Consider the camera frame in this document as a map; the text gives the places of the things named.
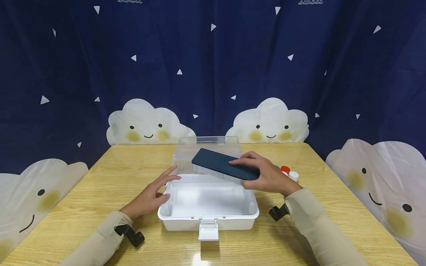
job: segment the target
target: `white bottle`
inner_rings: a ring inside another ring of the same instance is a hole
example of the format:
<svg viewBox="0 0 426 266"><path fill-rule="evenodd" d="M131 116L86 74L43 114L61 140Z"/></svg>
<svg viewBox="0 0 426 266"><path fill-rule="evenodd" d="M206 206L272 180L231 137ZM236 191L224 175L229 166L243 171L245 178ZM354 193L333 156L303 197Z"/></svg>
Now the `white bottle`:
<svg viewBox="0 0 426 266"><path fill-rule="evenodd" d="M288 173L288 177L297 182L299 174L295 171L290 171L290 173Z"/></svg>

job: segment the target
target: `black clip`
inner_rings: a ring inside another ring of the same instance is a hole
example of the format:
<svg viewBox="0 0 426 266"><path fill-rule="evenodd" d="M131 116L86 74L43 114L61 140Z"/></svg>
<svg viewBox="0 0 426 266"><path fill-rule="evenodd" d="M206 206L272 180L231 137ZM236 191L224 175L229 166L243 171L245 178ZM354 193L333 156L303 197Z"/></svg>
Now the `black clip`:
<svg viewBox="0 0 426 266"><path fill-rule="evenodd" d="M269 215L275 221L278 221L279 219L283 218L287 214L290 214L290 212L289 212L285 203L281 206L281 208L274 206L274 207L272 207L272 209L269 210Z"/></svg>
<svg viewBox="0 0 426 266"><path fill-rule="evenodd" d="M128 224L116 226L114 230L118 235L121 235L121 236L125 235L135 248L140 246L140 244L142 244L145 241L144 235L141 232L137 232L135 234L135 231L133 231L133 228Z"/></svg>

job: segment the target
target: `wooden table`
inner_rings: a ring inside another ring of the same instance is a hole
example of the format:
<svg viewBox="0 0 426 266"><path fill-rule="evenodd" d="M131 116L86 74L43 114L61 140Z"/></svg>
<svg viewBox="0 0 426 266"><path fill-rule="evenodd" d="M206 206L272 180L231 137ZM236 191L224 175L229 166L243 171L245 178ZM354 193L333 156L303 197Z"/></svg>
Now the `wooden table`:
<svg viewBox="0 0 426 266"><path fill-rule="evenodd" d="M132 200L172 163L175 145L113 146L78 185L4 261L4 265L57 265L104 218ZM324 161L305 143L243 144L276 165L299 172L329 217L370 265L416 265ZM220 231L219 242L198 242L198 231L169 232L157 212L135 222L145 235L139 249L125 240L107 265L312 265L306 239L287 215L275 222L268 214L281 206L278 194L256 192L260 215L252 230Z"/></svg>

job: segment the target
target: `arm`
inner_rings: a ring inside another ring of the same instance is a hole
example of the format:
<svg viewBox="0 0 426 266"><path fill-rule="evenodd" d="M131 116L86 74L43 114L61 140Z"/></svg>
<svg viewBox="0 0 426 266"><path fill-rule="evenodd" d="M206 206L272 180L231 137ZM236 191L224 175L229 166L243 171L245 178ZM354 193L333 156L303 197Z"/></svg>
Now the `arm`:
<svg viewBox="0 0 426 266"><path fill-rule="evenodd" d="M133 221L122 212L111 212L105 221L99 225L96 231L66 257L60 265L104 265L123 241L124 237L119 236L114 231L114 227L123 224L132 225Z"/></svg>
<svg viewBox="0 0 426 266"><path fill-rule="evenodd" d="M309 189L290 194L285 204L294 226L306 237L320 265L368 265Z"/></svg>
<svg viewBox="0 0 426 266"><path fill-rule="evenodd" d="M281 193L284 196L295 227L308 240L320 265L368 265L355 246L328 218L311 191L285 176L268 159L248 152L229 164L245 164L260 170L257 180L241 182L245 189Z"/></svg>
<svg viewBox="0 0 426 266"><path fill-rule="evenodd" d="M169 181L181 179L180 176L170 175L176 168L176 165L170 167L154 182L147 185L137 197L121 208L120 211L110 213L96 231L65 258L60 265L104 265L114 255L124 238L124 236L118 235L114 228L124 224L131 226L133 221L139 216L150 213L161 204L166 203L170 199L170 194L163 195L158 193L158 190Z"/></svg>

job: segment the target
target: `dark blue phone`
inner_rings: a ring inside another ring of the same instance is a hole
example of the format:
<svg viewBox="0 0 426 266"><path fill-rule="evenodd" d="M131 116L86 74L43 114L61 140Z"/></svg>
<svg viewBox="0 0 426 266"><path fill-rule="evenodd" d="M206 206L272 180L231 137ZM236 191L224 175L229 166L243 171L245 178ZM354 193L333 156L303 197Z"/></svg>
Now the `dark blue phone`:
<svg viewBox="0 0 426 266"><path fill-rule="evenodd" d="M242 180L256 180L259 178L260 172L256 167L230 165L229 161L235 159L238 158L202 148L192 159L192 163Z"/></svg>

